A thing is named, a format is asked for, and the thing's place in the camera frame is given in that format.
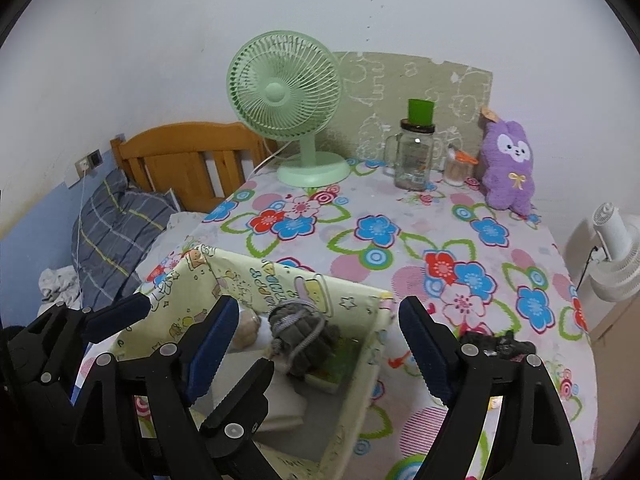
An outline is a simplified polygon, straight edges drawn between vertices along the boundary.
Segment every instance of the fan stand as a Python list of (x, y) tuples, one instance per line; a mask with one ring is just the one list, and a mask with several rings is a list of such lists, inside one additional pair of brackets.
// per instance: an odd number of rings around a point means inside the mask
[(316, 152), (316, 136), (300, 139), (300, 153), (278, 167), (278, 180), (294, 187), (323, 187), (349, 176), (351, 168), (337, 153)]

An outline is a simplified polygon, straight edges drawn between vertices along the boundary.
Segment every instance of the jar handle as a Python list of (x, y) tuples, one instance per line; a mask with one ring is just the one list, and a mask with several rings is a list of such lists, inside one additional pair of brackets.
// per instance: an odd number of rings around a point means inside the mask
[(398, 163), (398, 154), (396, 152), (396, 157), (393, 161), (391, 161), (391, 159), (389, 158), (389, 152), (388, 152), (388, 148), (389, 148), (389, 139), (395, 139), (396, 140), (396, 144), (398, 143), (398, 135), (399, 134), (395, 134), (395, 135), (389, 135), (386, 139), (385, 139), (385, 151), (384, 151), (384, 155), (383, 158), (385, 160), (385, 164), (392, 168), (393, 170), (396, 168), (396, 164)]

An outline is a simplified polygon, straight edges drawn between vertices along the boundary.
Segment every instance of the green fan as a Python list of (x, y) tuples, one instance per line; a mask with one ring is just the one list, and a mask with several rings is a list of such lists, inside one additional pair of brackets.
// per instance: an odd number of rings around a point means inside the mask
[(226, 76), (239, 119), (268, 139), (300, 142), (300, 154), (278, 167), (281, 182), (321, 187), (346, 178), (347, 162), (316, 152), (316, 133), (340, 103), (338, 62), (321, 43), (298, 32), (274, 30), (253, 38), (234, 56)]

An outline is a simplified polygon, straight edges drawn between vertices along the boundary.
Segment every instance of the wooden headboard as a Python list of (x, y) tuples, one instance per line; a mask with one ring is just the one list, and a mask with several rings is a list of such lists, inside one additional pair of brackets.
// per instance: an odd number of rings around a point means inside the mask
[[(268, 141), (270, 150), (275, 143)], [(173, 188), (188, 211), (208, 213), (244, 184), (241, 151), (254, 167), (266, 157), (262, 138), (242, 123), (175, 123), (152, 128), (125, 142), (111, 141), (117, 165), (145, 191)], [(224, 196), (216, 196), (205, 163), (212, 153)]]

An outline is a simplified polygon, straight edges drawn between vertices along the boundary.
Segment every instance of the floral tablecloth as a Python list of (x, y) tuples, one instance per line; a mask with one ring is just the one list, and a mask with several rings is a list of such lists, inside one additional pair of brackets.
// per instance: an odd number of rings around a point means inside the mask
[[(392, 290), (396, 301), (415, 295), (456, 335), (513, 330), (538, 348), (588, 478), (597, 414), (593, 354), (575, 287), (540, 217), (488, 208), (474, 179), (456, 188), (433, 173), (427, 190), (406, 192), (383, 163), (349, 163), (350, 176), (323, 189), (288, 187), (265, 169), (211, 212), (184, 250), (198, 240)], [(148, 279), (160, 282), (181, 255), (170, 254)], [(340, 307), (350, 307), (348, 298)], [(387, 349), (345, 478), (410, 480), (446, 413), (397, 321)], [(482, 475), (498, 412), (488, 410), (470, 478)]]

